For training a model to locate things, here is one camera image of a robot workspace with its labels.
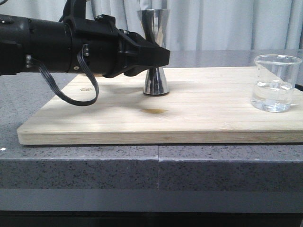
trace bamboo board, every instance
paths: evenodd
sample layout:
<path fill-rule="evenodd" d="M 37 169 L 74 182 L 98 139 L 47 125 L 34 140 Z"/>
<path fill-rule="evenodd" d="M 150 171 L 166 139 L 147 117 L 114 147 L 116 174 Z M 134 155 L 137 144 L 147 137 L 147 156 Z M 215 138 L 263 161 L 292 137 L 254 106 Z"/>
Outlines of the bamboo board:
<path fill-rule="evenodd" d="M 152 144 L 303 142 L 303 92 L 294 91 L 285 113 L 250 104 L 254 67 L 164 69 L 166 96 L 142 92 L 136 77 L 98 78 L 98 101 L 87 107 L 55 96 L 17 130 L 21 144 Z M 94 96 L 78 75 L 63 92 Z"/>

